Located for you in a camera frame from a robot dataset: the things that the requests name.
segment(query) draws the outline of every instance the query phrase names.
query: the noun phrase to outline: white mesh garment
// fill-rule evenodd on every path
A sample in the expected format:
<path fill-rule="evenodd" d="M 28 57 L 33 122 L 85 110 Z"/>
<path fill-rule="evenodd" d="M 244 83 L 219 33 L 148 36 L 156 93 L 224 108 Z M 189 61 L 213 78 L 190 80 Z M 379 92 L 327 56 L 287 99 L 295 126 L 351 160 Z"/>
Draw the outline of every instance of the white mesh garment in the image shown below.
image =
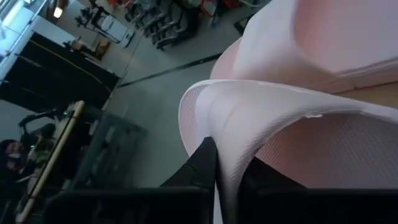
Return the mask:
<path fill-rule="evenodd" d="M 183 96 L 179 122 L 189 155 L 204 137 L 215 140 L 227 223 L 254 156 L 309 188 L 398 188 L 394 108 L 274 83 L 208 80 Z"/>

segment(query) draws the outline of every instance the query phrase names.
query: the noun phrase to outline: white wall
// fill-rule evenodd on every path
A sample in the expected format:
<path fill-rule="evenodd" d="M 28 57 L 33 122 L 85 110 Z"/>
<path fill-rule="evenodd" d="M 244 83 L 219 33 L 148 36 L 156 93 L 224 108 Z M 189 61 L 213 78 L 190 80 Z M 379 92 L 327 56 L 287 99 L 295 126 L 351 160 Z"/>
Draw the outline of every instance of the white wall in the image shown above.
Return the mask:
<path fill-rule="evenodd" d="M 0 100 L 0 141 L 3 139 L 19 140 L 20 134 L 18 123 L 30 114 L 34 113 L 7 101 Z M 49 118 L 38 119 L 29 123 L 27 125 L 27 129 L 28 131 L 33 131 L 47 123 L 53 122 L 54 121 Z"/>
<path fill-rule="evenodd" d="M 32 30 L 63 47 L 64 42 L 73 41 L 75 37 L 51 22 L 37 16 L 32 23 Z"/>
<path fill-rule="evenodd" d="M 81 9 L 88 7 L 77 0 L 71 0 L 67 9 L 63 12 L 57 22 L 57 26 L 75 37 L 81 36 L 81 40 L 88 46 L 93 47 L 98 34 L 94 31 L 77 27 L 75 17 L 80 16 Z"/>
<path fill-rule="evenodd" d="M 6 16 L 6 23 L 3 24 L 3 34 L 0 40 L 0 54 L 5 54 L 16 43 L 34 13 L 24 7 L 14 6 L 14 13 Z"/>

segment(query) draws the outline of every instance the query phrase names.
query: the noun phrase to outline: person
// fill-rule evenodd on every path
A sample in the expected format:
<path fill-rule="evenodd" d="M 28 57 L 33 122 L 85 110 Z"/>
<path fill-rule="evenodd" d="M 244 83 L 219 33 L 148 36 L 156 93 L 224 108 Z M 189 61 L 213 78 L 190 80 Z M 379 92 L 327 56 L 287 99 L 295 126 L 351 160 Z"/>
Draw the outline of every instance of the person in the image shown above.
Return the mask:
<path fill-rule="evenodd" d="M 21 137 L 22 141 L 28 139 L 29 142 L 36 145 L 46 139 L 50 139 L 55 131 L 54 124 L 46 124 L 45 126 L 25 134 Z M 20 170 L 27 162 L 27 156 L 30 147 L 24 145 L 23 142 L 14 139 L 5 139 L 0 142 L 0 158 L 6 164 L 9 170 Z"/>

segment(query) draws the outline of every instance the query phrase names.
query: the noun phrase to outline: ceiling light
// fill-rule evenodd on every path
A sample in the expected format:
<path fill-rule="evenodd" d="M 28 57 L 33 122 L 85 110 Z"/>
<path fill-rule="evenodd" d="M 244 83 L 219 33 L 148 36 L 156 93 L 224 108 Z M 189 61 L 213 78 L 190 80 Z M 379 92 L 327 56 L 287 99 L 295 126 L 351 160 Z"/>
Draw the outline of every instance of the ceiling light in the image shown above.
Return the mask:
<path fill-rule="evenodd" d="M 63 12 L 63 10 L 62 10 L 61 8 L 56 7 L 55 10 L 54 10 L 54 17 L 55 17 L 55 18 L 61 17 L 62 12 Z"/>

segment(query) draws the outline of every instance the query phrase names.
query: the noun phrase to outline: black machine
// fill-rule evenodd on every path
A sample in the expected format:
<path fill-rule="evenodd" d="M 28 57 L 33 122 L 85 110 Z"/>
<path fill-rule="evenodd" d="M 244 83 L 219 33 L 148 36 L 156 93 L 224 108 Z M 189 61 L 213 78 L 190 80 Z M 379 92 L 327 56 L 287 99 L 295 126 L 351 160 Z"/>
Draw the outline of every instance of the black machine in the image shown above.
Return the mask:
<path fill-rule="evenodd" d="M 78 102 L 73 107 L 79 109 L 74 111 L 72 107 L 68 107 L 67 110 L 52 110 L 28 116 L 19 123 L 25 130 L 25 135 L 35 136 L 35 133 L 38 133 L 44 136 L 44 133 L 47 133 L 47 125 L 37 132 L 28 133 L 26 124 L 44 116 L 61 116 L 58 126 L 52 126 L 52 131 L 56 128 L 55 135 L 53 132 L 46 135 L 53 145 L 44 151 L 47 155 L 43 155 L 43 163 L 37 162 L 39 154 L 43 153 L 39 151 L 42 149 L 40 144 L 37 144 L 34 137 L 25 138 L 23 141 L 27 149 L 35 142 L 35 156 L 31 157 L 32 160 L 21 162 L 23 169 L 0 169 L 0 172 L 12 171 L 15 174 L 5 179 L 7 172 L 1 173 L 0 223 L 14 223 L 15 220 L 21 223 L 43 223 L 43 212 L 50 206 L 52 197 L 57 198 L 58 195 L 63 195 L 63 192 L 74 193 L 76 190 L 92 192 L 94 189 L 109 188 L 122 181 L 123 177 L 120 177 L 119 172 L 124 168 L 115 170 L 114 165 L 115 162 L 120 166 L 128 162 L 119 158 L 120 155 L 128 157 L 130 151 L 122 151 L 120 146 L 137 144 L 144 130 L 118 116 L 84 105 L 83 102 Z M 25 175 L 23 173 L 26 170 L 33 172 Z"/>
<path fill-rule="evenodd" d="M 217 164 L 216 145 L 205 138 L 160 187 L 64 192 L 49 201 L 44 223 L 213 223 Z M 254 159 L 236 223 L 397 223 L 397 199 L 396 190 L 306 189 Z"/>
<path fill-rule="evenodd" d="M 200 8 L 181 0 L 134 1 L 126 6 L 125 20 L 135 24 L 157 49 L 193 37 Z"/>
<path fill-rule="evenodd" d="M 20 123 L 18 123 L 18 126 L 22 129 L 20 142 L 22 143 L 24 148 L 30 149 L 30 148 L 34 147 L 35 143 L 37 142 L 37 139 L 36 138 L 32 139 L 32 136 L 30 136 L 27 131 L 26 125 L 29 122 L 32 122 L 32 121 L 40 119 L 40 118 L 45 118 L 45 117 L 53 118 L 56 116 L 56 117 L 60 118 L 61 117 L 60 113 L 62 113 L 62 112 L 60 112 L 59 109 L 53 109 L 48 112 L 28 115 L 24 119 L 22 119 L 22 121 L 20 121 Z"/>

